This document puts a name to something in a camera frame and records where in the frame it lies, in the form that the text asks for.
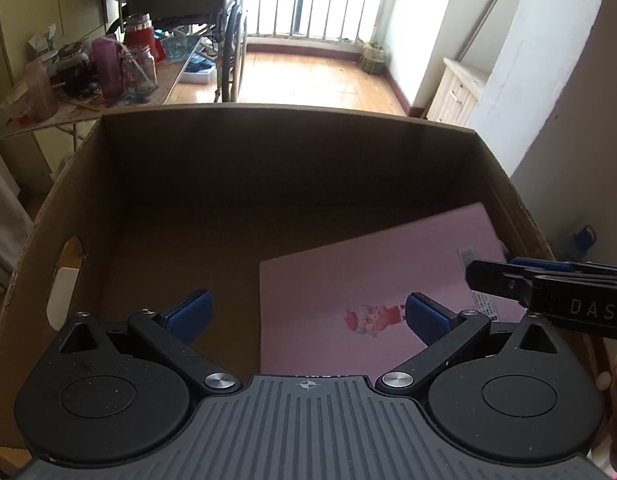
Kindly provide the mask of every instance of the barcode label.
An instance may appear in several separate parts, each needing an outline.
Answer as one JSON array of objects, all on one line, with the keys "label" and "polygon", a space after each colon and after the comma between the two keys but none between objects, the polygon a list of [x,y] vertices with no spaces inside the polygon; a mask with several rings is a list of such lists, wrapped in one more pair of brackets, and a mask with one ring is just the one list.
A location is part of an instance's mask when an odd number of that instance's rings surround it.
[{"label": "barcode label", "polygon": [[[461,248],[458,251],[458,254],[460,255],[464,272],[466,272],[467,267],[473,260],[477,260],[477,254],[473,246]],[[475,307],[478,312],[489,316],[491,321],[500,321],[497,309],[495,308],[495,301],[493,301],[493,296],[490,294],[484,294],[483,292],[476,292],[475,290],[471,290],[471,294],[473,294],[473,302],[475,303]]]}]

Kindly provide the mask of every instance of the wheelchair wheel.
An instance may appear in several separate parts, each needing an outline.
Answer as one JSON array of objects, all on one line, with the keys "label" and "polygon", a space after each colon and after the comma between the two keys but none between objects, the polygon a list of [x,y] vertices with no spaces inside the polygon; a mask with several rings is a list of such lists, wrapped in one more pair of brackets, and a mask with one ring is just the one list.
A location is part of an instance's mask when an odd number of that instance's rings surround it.
[{"label": "wheelchair wheel", "polygon": [[115,34],[117,32],[117,29],[120,28],[120,19],[117,18],[114,20],[114,22],[111,23],[111,25],[109,26],[108,30],[106,30],[106,35],[109,36],[110,34]]},{"label": "wheelchair wheel", "polygon": [[246,17],[240,5],[233,5],[228,17],[222,53],[222,102],[236,103],[244,72]]}]

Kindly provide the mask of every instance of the pink paper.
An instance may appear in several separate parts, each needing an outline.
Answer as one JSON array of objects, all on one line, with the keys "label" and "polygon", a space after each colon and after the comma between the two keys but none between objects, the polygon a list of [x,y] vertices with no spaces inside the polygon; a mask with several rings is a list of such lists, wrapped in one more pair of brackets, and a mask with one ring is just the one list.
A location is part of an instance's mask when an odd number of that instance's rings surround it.
[{"label": "pink paper", "polygon": [[[426,347],[403,321],[411,292],[454,312],[476,307],[458,253],[471,248],[479,259],[505,260],[479,203],[261,262],[262,373],[375,382]],[[500,321],[524,315],[515,301],[492,300]]]}]

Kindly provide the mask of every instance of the wooden drawer cabinet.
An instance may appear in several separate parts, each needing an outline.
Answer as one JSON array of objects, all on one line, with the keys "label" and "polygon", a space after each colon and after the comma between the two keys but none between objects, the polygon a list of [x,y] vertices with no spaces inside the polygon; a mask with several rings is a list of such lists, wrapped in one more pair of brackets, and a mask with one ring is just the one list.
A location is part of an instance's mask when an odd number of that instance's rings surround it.
[{"label": "wooden drawer cabinet", "polygon": [[446,70],[426,118],[465,126],[484,93],[489,74],[447,58],[444,64]]}]

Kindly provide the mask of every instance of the table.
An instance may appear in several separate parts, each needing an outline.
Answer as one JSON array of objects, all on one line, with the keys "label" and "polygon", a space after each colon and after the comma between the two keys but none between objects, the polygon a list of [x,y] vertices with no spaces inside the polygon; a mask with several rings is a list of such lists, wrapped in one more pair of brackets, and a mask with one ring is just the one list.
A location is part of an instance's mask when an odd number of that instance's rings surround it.
[{"label": "table", "polygon": [[[185,58],[180,60],[169,61],[165,60],[157,64],[157,89],[146,97],[146,102],[142,104],[127,104],[124,99],[118,103],[107,106],[103,97],[99,96],[93,98],[84,103],[77,100],[62,100],[58,99],[58,111],[45,121],[39,123],[29,123],[26,126],[20,126],[17,121],[9,121],[5,130],[0,135],[1,139],[7,139],[20,134],[34,132],[35,130],[42,130],[44,128],[58,128],[63,132],[66,132],[73,136],[74,147],[77,147],[78,139],[75,124],[81,121],[92,121],[98,119],[107,110],[114,110],[125,106],[151,106],[151,105],[163,105],[173,92],[173,88],[179,81],[179,78],[184,72],[186,65],[191,59],[192,54],[195,52],[197,44],[191,48],[191,52]],[[64,126],[64,124],[72,124],[71,129]]]}]

